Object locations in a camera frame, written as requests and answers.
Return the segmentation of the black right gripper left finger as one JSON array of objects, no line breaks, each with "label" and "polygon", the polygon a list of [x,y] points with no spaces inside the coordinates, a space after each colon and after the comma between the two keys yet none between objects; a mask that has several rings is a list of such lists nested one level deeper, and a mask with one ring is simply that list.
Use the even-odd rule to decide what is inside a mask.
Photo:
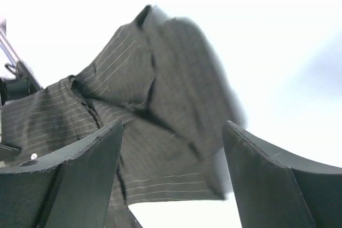
[{"label": "black right gripper left finger", "polygon": [[1,169],[1,227],[103,227],[122,144],[114,121],[17,167]]}]

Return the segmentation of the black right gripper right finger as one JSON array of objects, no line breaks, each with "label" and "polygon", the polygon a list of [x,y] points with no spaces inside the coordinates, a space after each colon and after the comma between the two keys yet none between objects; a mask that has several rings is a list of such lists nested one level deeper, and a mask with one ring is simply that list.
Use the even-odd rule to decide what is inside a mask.
[{"label": "black right gripper right finger", "polygon": [[341,227],[341,169],[295,155],[235,123],[222,128],[242,227]]}]

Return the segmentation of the dark pinstriped long sleeve shirt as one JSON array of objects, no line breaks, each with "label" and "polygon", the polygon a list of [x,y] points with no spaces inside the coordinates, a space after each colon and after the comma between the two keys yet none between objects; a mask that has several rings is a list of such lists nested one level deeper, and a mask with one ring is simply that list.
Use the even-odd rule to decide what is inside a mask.
[{"label": "dark pinstriped long sleeve shirt", "polygon": [[223,200],[222,126],[244,118],[202,31],[146,6],[94,61],[2,108],[17,166],[120,120],[123,140],[106,227],[138,227],[129,205]]}]

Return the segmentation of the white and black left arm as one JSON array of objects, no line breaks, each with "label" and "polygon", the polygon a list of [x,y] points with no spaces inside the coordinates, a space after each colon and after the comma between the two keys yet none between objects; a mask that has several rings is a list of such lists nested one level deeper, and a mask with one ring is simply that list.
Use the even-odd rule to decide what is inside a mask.
[{"label": "white and black left arm", "polygon": [[17,61],[16,65],[5,64],[5,68],[15,78],[1,77],[1,105],[5,105],[8,101],[33,95],[43,89],[33,72],[23,61]]}]

